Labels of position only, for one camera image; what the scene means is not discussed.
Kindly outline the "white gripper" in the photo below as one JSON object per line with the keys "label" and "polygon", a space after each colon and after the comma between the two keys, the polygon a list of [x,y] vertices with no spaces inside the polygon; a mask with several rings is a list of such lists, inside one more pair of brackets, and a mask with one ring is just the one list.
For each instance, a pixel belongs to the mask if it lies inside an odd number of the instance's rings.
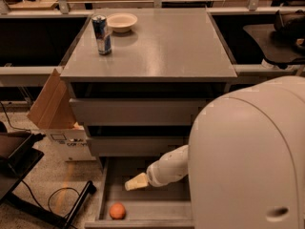
{"label": "white gripper", "polygon": [[126,181],[125,189],[141,189],[149,183],[153,187],[161,187],[179,181],[188,174],[188,150],[189,146],[184,145],[167,152],[147,168],[146,174],[141,173]]}

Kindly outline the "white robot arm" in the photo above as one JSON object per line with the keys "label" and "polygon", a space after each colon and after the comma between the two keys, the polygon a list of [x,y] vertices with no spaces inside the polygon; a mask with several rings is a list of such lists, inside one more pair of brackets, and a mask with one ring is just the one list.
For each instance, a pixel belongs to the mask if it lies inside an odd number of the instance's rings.
{"label": "white robot arm", "polygon": [[195,229],[304,229],[304,158],[305,78],[282,76],[213,100],[125,187],[187,177]]}

